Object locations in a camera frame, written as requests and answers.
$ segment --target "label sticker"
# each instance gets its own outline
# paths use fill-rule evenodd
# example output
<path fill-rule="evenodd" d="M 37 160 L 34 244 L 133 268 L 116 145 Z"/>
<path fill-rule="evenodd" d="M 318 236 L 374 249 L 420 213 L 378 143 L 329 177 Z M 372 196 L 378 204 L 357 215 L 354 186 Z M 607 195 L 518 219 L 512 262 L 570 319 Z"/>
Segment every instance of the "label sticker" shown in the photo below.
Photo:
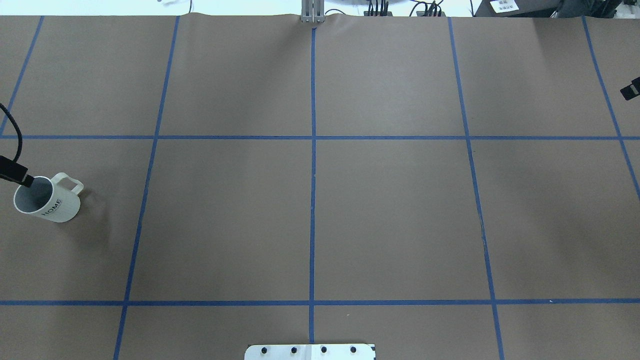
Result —
<path fill-rule="evenodd" d="M 495 13 L 514 12 L 520 9 L 515 0 L 494 0 L 489 3 Z"/>

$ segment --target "metal plate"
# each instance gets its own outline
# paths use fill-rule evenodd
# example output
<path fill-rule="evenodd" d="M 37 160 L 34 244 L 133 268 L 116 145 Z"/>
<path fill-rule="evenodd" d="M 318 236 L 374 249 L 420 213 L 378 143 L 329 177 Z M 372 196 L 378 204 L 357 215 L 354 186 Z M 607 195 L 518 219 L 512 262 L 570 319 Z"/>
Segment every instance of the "metal plate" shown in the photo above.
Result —
<path fill-rule="evenodd" d="M 252 345 L 244 360 L 375 360 L 372 344 Z"/>

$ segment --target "mug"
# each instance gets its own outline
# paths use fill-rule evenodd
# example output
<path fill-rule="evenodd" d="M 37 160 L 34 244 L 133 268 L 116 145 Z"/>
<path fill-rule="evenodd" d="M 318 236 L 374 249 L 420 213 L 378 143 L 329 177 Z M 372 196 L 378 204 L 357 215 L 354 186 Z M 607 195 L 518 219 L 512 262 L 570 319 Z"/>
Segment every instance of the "mug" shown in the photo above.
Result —
<path fill-rule="evenodd" d="M 76 186 L 69 190 L 58 184 L 63 179 L 73 181 Z M 31 187 L 20 185 L 13 194 L 15 209 L 23 214 L 43 218 L 53 222 L 71 220 L 80 210 L 78 194 L 84 184 L 69 177 L 64 172 L 57 173 L 52 179 L 35 176 Z"/>

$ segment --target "cable connector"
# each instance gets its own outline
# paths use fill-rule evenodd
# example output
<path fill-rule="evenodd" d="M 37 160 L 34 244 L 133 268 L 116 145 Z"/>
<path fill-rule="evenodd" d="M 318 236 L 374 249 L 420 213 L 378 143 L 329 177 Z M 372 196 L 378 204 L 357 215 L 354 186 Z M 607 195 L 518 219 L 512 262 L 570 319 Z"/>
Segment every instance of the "cable connector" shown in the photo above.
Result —
<path fill-rule="evenodd" d="M 640 96 L 640 78 L 635 78 L 631 81 L 631 85 L 625 86 L 620 89 L 622 96 L 625 97 L 625 100 L 631 100 L 636 96 Z"/>
<path fill-rule="evenodd" d="M 31 187 L 33 176 L 27 174 L 28 169 L 0 155 L 0 178 Z"/>

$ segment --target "blue tape line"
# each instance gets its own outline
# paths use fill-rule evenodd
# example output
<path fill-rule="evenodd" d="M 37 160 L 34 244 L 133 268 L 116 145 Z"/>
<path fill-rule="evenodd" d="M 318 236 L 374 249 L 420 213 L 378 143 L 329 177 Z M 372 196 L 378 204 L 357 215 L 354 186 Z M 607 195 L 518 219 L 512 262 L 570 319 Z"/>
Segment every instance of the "blue tape line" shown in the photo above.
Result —
<path fill-rule="evenodd" d="M 0 300 L 0 306 L 122 306 L 110 300 Z"/>
<path fill-rule="evenodd" d="M 16 135 L 2 135 L 0 139 L 16 139 Z M 152 140 L 154 135 L 24 135 L 30 140 Z M 502 136 L 470 135 L 471 140 L 571 140 L 618 141 L 618 136 Z M 159 135 L 160 140 L 466 140 L 459 135 Z M 640 140 L 640 136 L 622 136 L 624 140 Z"/>
<path fill-rule="evenodd" d="M 491 300 L 316 300 L 317 306 L 434 306 L 491 304 Z"/>
<path fill-rule="evenodd" d="M 3 135 L 3 139 L 16 139 L 17 135 Z M 30 140 L 151 140 L 153 135 L 23 135 Z"/>
<path fill-rule="evenodd" d="M 120 345 L 122 344 L 122 334 L 124 333 L 124 325 L 127 319 L 127 303 L 129 301 L 129 295 L 131 294 L 131 283 L 133 281 L 133 273 L 136 268 L 136 258 L 138 257 L 138 246 L 140 245 L 140 234 L 142 233 L 142 220 L 145 216 L 145 209 L 147 207 L 147 197 L 149 193 L 149 182 L 151 180 L 151 173 L 154 167 L 154 160 L 156 156 L 156 149 L 158 143 L 158 137 L 160 135 L 160 125 L 162 124 L 162 115 L 164 111 L 164 100 L 166 99 L 166 90 L 169 86 L 169 77 L 171 75 L 171 64 L 173 61 L 173 51 L 175 49 L 175 39 L 178 35 L 178 25 L 180 24 L 180 17 L 175 17 L 175 24 L 173 25 L 173 38 L 171 40 L 171 49 L 169 50 L 169 60 L 166 64 L 166 73 L 164 74 L 164 84 L 162 89 L 162 96 L 160 97 L 160 107 L 158 109 L 158 116 L 156 120 L 156 131 L 154 133 L 154 143 L 151 146 L 151 155 L 149 157 L 149 166 L 147 168 L 147 178 L 145 180 L 145 188 L 142 195 L 142 203 L 140 205 L 140 215 L 138 217 L 138 227 L 136 230 L 136 238 L 133 243 L 133 251 L 131 254 L 131 263 L 129 264 L 129 275 L 127 276 L 127 286 L 124 293 L 124 302 L 122 306 L 122 315 L 120 317 L 120 326 L 118 327 L 118 337 L 116 339 L 116 347 L 113 352 L 113 359 L 118 360 L 120 354 Z"/>
<path fill-rule="evenodd" d="M 127 319 L 127 303 L 122 306 L 120 312 L 120 325 L 118 326 L 118 336 L 116 337 L 116 347 L 113 351 L 113 360 L 118 360 L 120 357 L 120 347 L 122 346 L 122 335 L 124 335 L 124 323 Z"/>
<path fill-rule="evenodd" d="M 460 79 L 460 67 L 458 66 L 458 55 L 456 53 L 456 41 L 453 33 L 453 23 L 451 18 L 447 18 L 449 22 L 449 36 L 451 37 L 451 51 L 453 54 L 453 64 L 456 71 L 456 82 L 458 83 L 458 97 L 460 98 L 460 109 L 462 112 L 462 123 L 465 128 L 465 136 L 467 137 L 467 154 L 469 157 L 469 167 L 471 169 L 471 179 L 474 185 L 474 195 L 476 196 L 476 209 L 480 219 L 480 228 L 482 232 L 482 241 L 484 247 L 484 266 L 486 268 L 486 277 L 489 285 L 489 295 L 492 300 L 493 326 L 495 327 L 495 338 L 498 345 L 498 355 L 500 360 L 504 360 L 504 349 L 502 346 L 502 331 L 500 330 L 500 320 L 498 317 L 498 306 L 495 303 L 495 290 L 493 287 L 493 275 L 491 272 L 491 261 L 489 259 L 489 246 L 486 242 L 486 232 L 484 230 L 484 218 L 482 213 L 482 204 L 480 203 L 480 191 L 476 177 L 476 165 L 474 163 L 473 150 L 471 148 L 471 137 L 469 135 L 469 125 L 467 122 L 467 110 L 465 108 L 465 98 L 462 92 L 462 81 Z"/>
<path fill-rule="evenodd" d="M 129 301 L 129 306 L 308 306 L 306 300 L 228 300 L 228 301 L 207 301 L 207 300 L 176 300 L 176 301 Z"/>
<path fill-rule="evenodd" d="M 27 70 L 27 64 L 29 63 L 29 59 L 31 58 L 31 53 L 33 53 L 33 48 L 36 46 L 36 41 L 38 40 L 38 35 L 40 34 L 40 29 L 42 29 L 43 22 L 44 16 L 41 16 L 40 21 L 38 21 L 38 26 L 36 27 L 36 32 L 33 34 L 33 38 L 31 39 L 31 45 L 29 46 L 29 51 L 27 51 L 27 56 L 24 58 L 24 62 L 22 63 L 22 68 L 20 69 L 18 80 L 16 80 L 15 82 L 13 93 L 11 94 L 11 98 L 9 99 L 9 105 L 7 105 L 6 107 L 9 111 L 11 111 L 11 107 L 13 106 L 13 102 L 15 101 L 15 97 L 18 95 L 18 89 L 20 88 L 20 84 L 22 83 L 22 77 L 24 76 L 24 72 Z M 4 127 L 6 126 L 7 120 L 8 117 L 5 115 L 2 120 L 2 125 L 0 125 L 0 135 L 4 133 Z"/>
<path fill-rule="evenodd" d="M 315 341 L 316 299 L 316 28 L 311 29 L 311 204 L 309 229 L 309 343 Z"/>
<path fill-rule="evenodd" d="M 617 136 L 492 136 L 472 135 L 471 140 L 617 140 Z"/>
<path fill-rule="evenodd" d="M 315 300 L 315 306 L 640 304 L 640 298 L 472 299 L 472 300 Z M 0 300 L 0 306 L 308 306 L 307 300 Z"/>
<path fill-rule="evenodd" d="M 640 304 L 640 299 L 498 299 L 498 305 L 531 305 L 531 304 Z"/>
<path fill-rule="evenodd" d="M 311 140 L 312 136 L 296 135 L 160 135 L 167 140 Z"/>
<path fill-rule="evenodd" d="M 318 140 L 464 140 L 456 135 L 320 135 Z"/>
<path fill-rule="evenodd" d="M 618 140 L 620 141 L 620 147 L 622 148 L 622 154 L 625 157 L 625 161 L 627 162 L 629 173 L 631 174 L 631 180 L 633 181 L 634 187 L 636 188 L 636 195 L 640 200 L 640 185 L 638 185 L 638 180 L 636 178 L 636 173 L 634 172 L 634 167 L 633 165 L 631 165 L 631 159 L 629 158 L 629 154 L 627 153 L 627 147 L 625 146 L 625 141 L 622 137 L 622 133 L 620 132 L 620 126 L 618 125 L 618 120 L 616 120 L 616 114 L 613 112 L 613 106 L 611 106 L 611 100 L 609 99 L 609 93 L 607 93 L 607 87 L 604 85 L 604 80 L 602 79 L 602 74 L 600 73 L 598 60 L 596 60 L 596 53 L 594 52 L 593 44 L 591 43 L 591 35 L 589 34 L 589 26 L 587 26 L 587 18 L 585 18 L 584 15 L 582 16 L 582 26 L 584 27 L 584 34 L 587 37 L 587 44 L 589 45 L 591 60 L 593 60 L 593 67 L 596 70 L 596 75 L 598 76 L 598 81 L 600 82 L 600 87 L 602 88 L 604 99 L 607 101 L 607 107 L 609 108 L 611 121 L 613 121 L 613 127 L 616 129 L 616 134 L 618 135 Z"/>

